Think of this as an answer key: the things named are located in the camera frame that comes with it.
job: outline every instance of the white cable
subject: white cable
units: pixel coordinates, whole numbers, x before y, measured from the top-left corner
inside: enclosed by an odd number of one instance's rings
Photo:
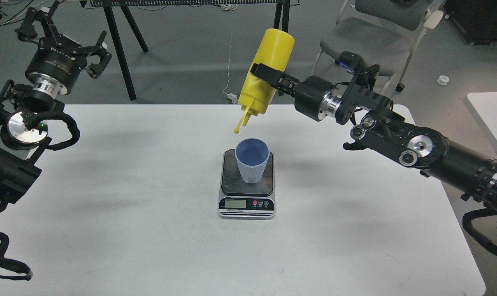
[[[226,82],[226,86],[223,90],[221,90],[222,93],[225,95],[228,95],[225,90],[228,88],[228,83],[230,83],[230,57],[232,56],[232,32],[230,32],[230,51],[228,52],[228,66],[226,68],[226,74],[228,75],[228,81]]]
[[[44,4],[45,2],[47,2],[47,1],[49,1],[49,0],[44,0],[44,1],[40,2],[40,3],[38,3],[37,5],[35,5],[35,6],[31,6],[31,7],[32,7],[32,8],[35,8],[36,6],[38,6],[38,5],[42,5],[42,4]],[[27,12],[27,10],[26,10],[26,11],[22,11],[22,12],[20,12],[20,13],[19,13],[19,15],[18,15],[17,17],[15,17],[14,19],[11,19],[10,21],[7,21],[7,22],[4,22],[4,23],[0,24],[0,26],[12,24],[14,21],[16,21],[17,19],[19,19],[22,15],[25,15],[25,13],[26,13],[26,12]]]
[[[222,11],[235,11],[237,9],[237,4],[221,4]]]

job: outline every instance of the cable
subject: cable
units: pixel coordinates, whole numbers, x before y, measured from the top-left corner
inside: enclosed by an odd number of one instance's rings
[[[31,6],[32,8],[35,8],[36,6],[38,5],[42,5],[44,4],[45,2],[47,2],[49,0],[43,0],[42,2],[36,4],[35,6]],[[17,22],[21,22],[23,21],[23,19],[20,19],[19,21],[15,21],[17,19],[19,19],[22,15],[25,15],[25,12],[23,12],[32,2],[34,2],[34,0],[31,0],[24,8],[22,8],[21,11],[19,11],[17,13],[17,15],[15,15],[14,17],[8,19],[6,22],[3,22],[2,24],[0,24],[0,26],[5,26],[5,25],[11,25],[11,24],[15,24]]]
[[[40,124],[40,121],[42,120],[62,120],[67,125],[67,129],[71,133],[71,139],[60,142],[58,144],[47,146],[46,149],[50,149],[53,151],[62,150],[74,145],[76,142],[79,141],[81,137],[81,131],[79,130],[76,121],[68,114],[59,111],[41,112],[27,118],[27,123],[25,124],[25,126],[27,127],[27,129],[34,129],[36,126],[38,126],[38,124]]]
[[[4,102],[6,99],[9,97],[6,97],[5,95],[7,92],[10,92],[12,88],[15,86],[15,82],[9,79],[5,84],[4,88],[2,89],[2,92],[0,92],[0,103]]]
[[[237,4],[213,4],[214,6],[221,7],[222,11],[235,11]]]
[[[82,7],[83,9],[95,9],[95,8],[102,8],[102,7],[104,7],[104,6],[92,6],[92,7],[86,7],[86,6],[82,6],[82,4],[81,4],[80,2],[79,2],[79,4],[81,5],[81,7]]]
[[[232,32],[230,32],[230,51],[228,52],[228,66],[226,68],[226,74],[228,75],[228,81],[226,82],[226,86],[223,90],[221,90],[222,93],[228,96],[228,94],[225,92],[226,88],[228,88],[228,83],[230,83],[230,57],[232,56]]]
[[[492,210],[491,208],[472,210],[471,212],[465,213],[462,217],[462,226],[464,227],[464,230],[466,230],[466,232],[470,234],[474,238],[474,240],[476,240],[476,242],[478,242],[484,249],[497,256],[497,245],[489,240],[489,238],[481,234],[478,230],[476,230],[472,223],[474,219],[495,215],[497,215],[497,212]]]
[[[27,8],[27,6],[30,6],[31,3],[33,3],[34,0],[31,0],[29,3],[27,3],[26,6],[24,6],[19,12],[17,12],[15,14],[14,17],[11,17],[10,19],[6,20],[5,22],[3,22],[2,24],[0,24],[0,26],[4,25],[4,24],[7,24],[8,22],[10,22],[12,19],[14,19],[19,13],[23,12],[23,10],[25,10]]]
[[[161,8],[156,8],[156,9],[142,8],[142,7],[139,7],[139,6],[136,6],[136,7],[137,7],[137,8],[139,8],[139,9],[142,9],[143,11],[160,11],[161,9],[164,9],[164,8],[166,8],[167,6],[168,6],[168,5],[165,5],[165,6],[161,7]]]
[[[7,3],[6,3],[5,5],[6,5],[6,6],[13,6],[13,5],[16,5],[16,4],[20,4],[20,3],[22,3],[22,2],[23,2],[23,0],[20,0],[20,1],[16,2],[16,3],[13,3],[13,4],[7,4]]]
[[[29,281],[33,276],[33,272],[31,271],[29,266],[27,266],[27,264],[4,257],[8,247],[9,247],[9,236],[0,232],[0,268],[16,273],[24,273],[25,275],[14,275],[14,276],[0,275],[0,279],[9,279],[13,281],[17,280]]]

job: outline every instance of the black tripod stand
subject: black tripod stand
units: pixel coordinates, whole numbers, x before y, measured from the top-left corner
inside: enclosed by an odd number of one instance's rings
[[[84,7],[86,2],[81,2],[81,5]],[[113,40],[113,44],[115,45],[115,51],[117,52],[117,59],[121,66],[122,75],[124,77],[124,83],[126,84],[126,90],[128,90],[128,96],[131,101],[135,101],[137,95],[135,94],[135,88],[133,87],[132,77],[130,75],[130,70],[128,69],[128,63],[126,62],[126,56],[124,56],[124,50],[122,48],[121,37],[119,36],[117,24],[115,22],[115,16],[113,15],[112,6],[115,6],[115,1],[106,1],[103,2],[104,14],[106,15],[106,20],[109,26],[109,32],[111,33],[111,39]],[[144,41],[144,38],[141,34],[141,31],[137,27],[135,19],[133,19],[132,13],[130,12],[130,8],[126,1],[122,1],[121,4],[118,5],[128,24],[132,28],[133,34],[137,38],[139,45],[141,45],[141,49],[143,52],[148,52],[148,46]],[[290,0],[279,1],[276,4],[276,13],[274,16],[274,26],[273,28],[280,28],[280,21],[282,23],[282,30],[288,32],[288,17],[290,11]]]

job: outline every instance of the white table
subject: white table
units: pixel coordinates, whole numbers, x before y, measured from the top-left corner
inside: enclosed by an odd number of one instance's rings
[[[40,178],[0,214],[6,256],[34,272],[0,280],[0,296],[484,294],[440,182],[343,150],[350,124],[317,123],[292,105],[269,107],[238,135],[232,105],[66,112],[80,142],[47,151]],[[268,221],[217,213],[222,154],[248,137],[275,155]]]
[[[465,103],[497,154],[497,92],[471,92]]]

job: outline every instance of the yellow squeeze bottle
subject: yellow squeeze bottle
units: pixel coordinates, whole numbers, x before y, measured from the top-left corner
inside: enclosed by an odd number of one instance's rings
[[[293,47],[294,38],[287,32],[273,28],[267,29],[250,67],[254,64],[264,64],[273,69],[285,71]],[[234,129],[234,133],[239,133],[241,124],[247,125],[250,116],[265,114],[275,93],[275,88],[255,77],[249,69],[237,101],[241,105],[241,110],[245,112]]]

